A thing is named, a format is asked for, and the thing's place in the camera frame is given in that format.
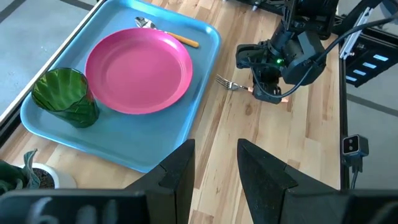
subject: spoon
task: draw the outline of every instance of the spoon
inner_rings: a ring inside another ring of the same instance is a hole
[[[150,21],[149,19],[146,19],[144,17],[136,17],[136,24],[138,27],[141,27],[141,28],[156,29],[155,24],[152,21]],[[176,38],[180,42],[187,44],[191,47],[199,47],[199,43],[194,40],[190,40],[188,38],[185,38],[185,37],[177,35],[177,34],[173,34],[171,32],[166,32],[166,31],[164,31],[164,32],[166,34],[171,35],[172,37]]]

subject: cable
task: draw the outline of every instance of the cable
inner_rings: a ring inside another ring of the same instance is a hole
[[[274,65],[273,63],[255,63],[255,62],[249,62],[249,63],[240,62],[240,63],[243,64],[244,66],[247,66],[247,67],[273,67],[273,68],[276,68],[278,70],[279,70],[279,67],[280,67],[278,65]]]
[[[258,80],[257,80],[256,73],[255,73],[254,69],[251,67],[250,69],[251,69],[251,71],[252,71],[252,73],[253,73],[253,78],[254,78],[254,80],[256,81],[256,83],[257,83],[258,87],[260,88],[260,90],[261,90],[265,95],[267,95],[267,96],[269,96],[269,97],[273,97],[273,98],[283,98],[283,97],[289,96],[290,94],[294,93],[294,92],[300,87],[301,83],[303,83],[304,80],[307,78],[308,74],[310,73],[310,71],[311,71],[311,69],[314,67],[314,65],[315,65],[315,64],[320,64],[321,60],[322,60],[324,57],[326,57],[326,55],[327,55],[327,54],[328,54],[340,41],[344,40],[347,36],[349,36],[349,35],[351,35],[351,34],[353,34],[353,33],[355,33],[355,32],[358,32],[358,31],[360,31],[360,30],[363,30],[363,29],[366,29],[366,28],[369,28],[369,27],[374,27],[374,26],[378,26],[378,25],[383,25],[383,24],[386,24],[386,23],[389,23],[389,22],[393,21],[394,19],[398,19],[398,12],[395,13],[394,15],[392,15],[391,17],[386,18],[386,19],[380,19],[380,20],[378,20],[378,21],[368,22],[368,23],[366,23],[366,24],[363,24],[363,25],[360,25],[360,26],[356,26],[356,27],[354,27],[354,28],[351,28],[350,30],[348,30],[347,32],[345,32],[343,35],[339,36],[337,39],[335,39],[335,40],[326,48],[326,50],[325,50],[324,52],[322,52],[321,55],[319,55],[319,57],[315,60],[315,63],[313,63],[312,66],[311,66],[310,68],[308,68],[308,70],[307,70],[307,72],[305,73],[305,75],[303,76],[303,78],[302,78],[295,86],[293,86],[289,91],[287,91],[287,92],[284,93],[284,94],[281,94],[281,95],[273,95],[273,94],[270,94],[270,93],[266,92],[265,89],[263,89],[262,86],[258,85],[259,82],[258,82]]]
[[[348,15],[346,15],[344,17],[344,21],[341,22],[342,27],[347,27],[347,26],[354,26],[356,18],[359,17],[359,15],[365,11],[365,9],[367,7],[370,8],[375,8],[376,6],[378,6],[382,1],[380,0],[362,0],[360,1],[353,10],[351,10],[351,12],[348,13]]]
[[[351,189],[355,189],[355,183],[356,183],[356,178],[358,177],[358,170],[355,170],[354,175],[353,175],[353,179],[351,181]]]
[[[310,71],[311,71],[313,65],[307,70],[307,72],[305,73],[305,75],[303,76],[303,78],[298,82],[298,84],[296,84],[296,85],[293,86],[293,88],[291,88],[289,91],[287,91],[286,93],[281,94],[281,95],[273,95],[273,94],[270,94],[270,93],[266,92],[265,89],[262,88],[262,86],[258,85],[259,81],[257,80],[256,73],[254,72],[254,70],[253,70],[252,67],[251,67],[251,72],[253,73],[253,78],[254,78],[254,80],[256,81],[258,87],[260,88],[260,90],[261,90],[263,93],[265,93],[266,95],[268,95],[268,96],[270,96],[270,97],[273,97],[273,98],[283,98],[283,97],[289,96],[290,94],[294,93],[294,91],[296,91],[296,90],[300,87],[301,83],[304,82],[305,78],[306,78],[307,75],[310,73]]]
[[[334,40],[327,48],[326,50],[318,57],[318,59],[316,59],[316,63],[320,63],[320,61],[343,39],[345,39],[347,36],[358,32],[360,30],[366,29],[366,28],[370,28],[370,27],[374,27],[374,26],[378,26],[378,25],[383,25],[386,23],[389,23],[391,21],[393,21],[394,19],[398,19],[398,13],[395,13],[394,15],[386,18],[386,19],[380,19],[378,21],[374,21],[374,22],[368,22],[365,24],[362,24],[360,26],[356,26],[352,29],[350,29],[349,31],[345,32],[343,35],[340,35],[336,40]]]

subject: green glass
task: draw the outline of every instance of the green glass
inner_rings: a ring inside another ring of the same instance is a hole
[[[91,126],[100,114],[86,77],[72,68],[46,72],[35,82],[32,97],[37,106],[76,128]]]

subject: blue tray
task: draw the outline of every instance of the blue tray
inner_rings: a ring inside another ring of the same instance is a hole
[[[70,67],[83,72],[95,44],[113,32],[136,27],[137,16],[154,21],[159,29],[200,43],[198,49],[185,46],[194,69],[186,94],[174,105],[145,115],[118,113],[99,103],[99,119],[85,129],[74,128],[40,109],[29,95],[22,104],[21,120],[30,132],[140,172],[149,172],[188,138],[220,49],[221,38],[214,27],[148,3],[108,0],[51,69]]]

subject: wooden handle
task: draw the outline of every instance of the wooden handle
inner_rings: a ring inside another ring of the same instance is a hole
[[[182,43],[184,43],[184,44],[187,44],[187,45],[189,45],[189,46],[191,46],[191,47],[199,47],[199,43],[196,42],[196,41],[194,41],[194,40],[190,40],[190,39],[188,39],[188,38],[185,38],[185,37],[183,37],[183,36],[180,36],[180,35],[177,35],[177,34],[173,34],[173,33],[170,33],[170,32],[166,32],[166,33],[168,33],[168,34],[171,35],[172,37],[176,38],[176,39],[179,40],[180,42],[182,42]]]

